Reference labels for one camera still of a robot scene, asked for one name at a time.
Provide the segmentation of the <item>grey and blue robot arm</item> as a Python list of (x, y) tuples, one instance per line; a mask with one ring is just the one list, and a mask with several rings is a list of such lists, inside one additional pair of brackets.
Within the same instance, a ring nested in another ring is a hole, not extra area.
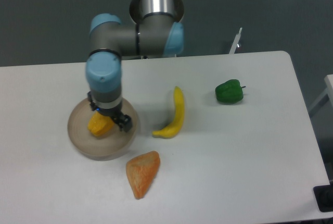
[(122, 112), (122, 57), (171, 56), (184, 48), (184, 28), (176, 21), (174, 0), (140, 0), (139, 13), (142, 19), (133, 26), (122, 24), (115, 15), (97, 15), (89, 31), (88, 101), (93, 111), (125, 132), (133, 123)]

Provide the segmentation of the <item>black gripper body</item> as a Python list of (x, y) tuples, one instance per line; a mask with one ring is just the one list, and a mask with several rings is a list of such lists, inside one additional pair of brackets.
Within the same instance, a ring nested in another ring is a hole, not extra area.
[(112, 116), (118, 113), (122, 113), (122, 99), (111, 102), (111, 104), (102, 105), (102, 103), (95, 102), (95, 110), (103, 116), (108, 116), (112, 119)]

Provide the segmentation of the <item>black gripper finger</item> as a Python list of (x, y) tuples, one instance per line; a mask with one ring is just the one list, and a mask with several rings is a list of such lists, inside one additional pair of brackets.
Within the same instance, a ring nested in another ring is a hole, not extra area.
[(112, 121), (119, 126), (120, 131), (129, 132), (131, 130), (131, 117), (123, 113), (112, 116)]
[(89, 101), (89, 106), (91, 108), (92, 111), (95, 111), (95, 102), (92, 98), (92, 95), (91, 95), (91, 91), (89, 91), (87, 93), (87, 100)]

